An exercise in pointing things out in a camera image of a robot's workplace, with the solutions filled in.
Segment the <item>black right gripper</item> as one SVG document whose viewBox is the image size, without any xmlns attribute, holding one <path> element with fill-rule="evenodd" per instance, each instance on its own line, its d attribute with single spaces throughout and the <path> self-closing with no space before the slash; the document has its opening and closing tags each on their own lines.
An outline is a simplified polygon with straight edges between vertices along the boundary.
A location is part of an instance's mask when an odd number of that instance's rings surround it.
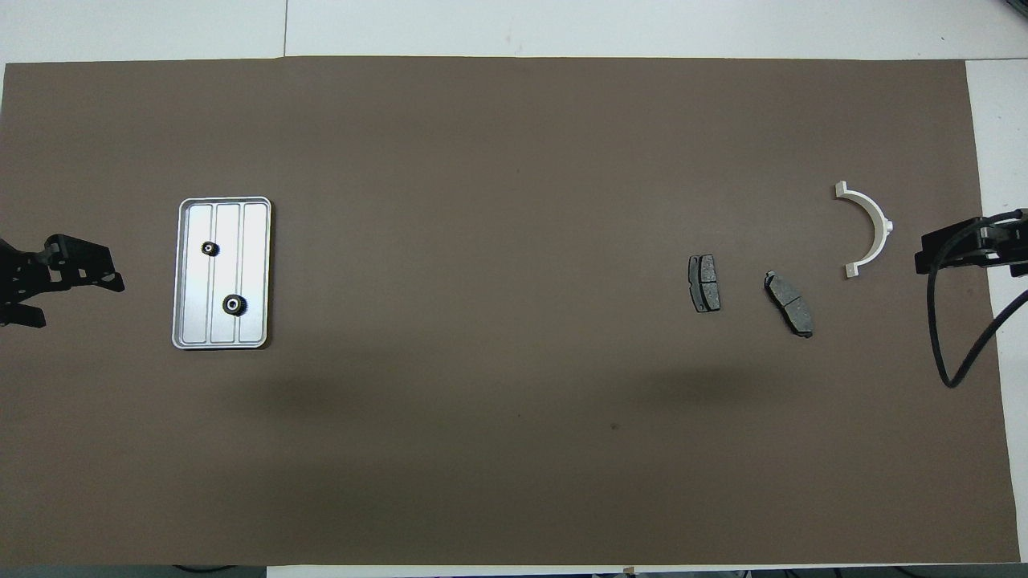
<svg viewBox="0 0 1028 578">
<path fill-rule="evenodd" d="M 916 253 L 916 273 L 928 274 L 941 250 L 955 234 L 965 228 L 976 226 L 977 233 L 965 234 L 951 246 L 941 268 L 958 267 L 966 261 L 978 267 L 1007 267 L 1009 277 L 1027 275 L 1027 212 L 1026 209 L 995 214 L 983 219 L 967 219 L 951 226 L 939 228 L 932 233 L 921 234 L 920 251 Z"/>
</svg>

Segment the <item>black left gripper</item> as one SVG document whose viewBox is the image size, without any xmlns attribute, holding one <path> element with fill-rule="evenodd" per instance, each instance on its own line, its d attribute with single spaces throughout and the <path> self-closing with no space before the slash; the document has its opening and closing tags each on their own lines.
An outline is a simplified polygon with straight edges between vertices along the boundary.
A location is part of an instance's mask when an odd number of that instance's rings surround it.
<svg viewBox="0 0 1028 578">
<path fill-rule="evenodd" d="M 52 281 L 49 270 L 59 274 Z M 96 286 L 108 291 L 124 291 L 124 278 L 114 266 L 107 246 L 74 238 L 51 234 L 36 253 L 21 251 L 1 240 L 2 326 L 45 327 L 41 308 L 14 306 L 23 300 L 51 291 Z"/>
</svg>

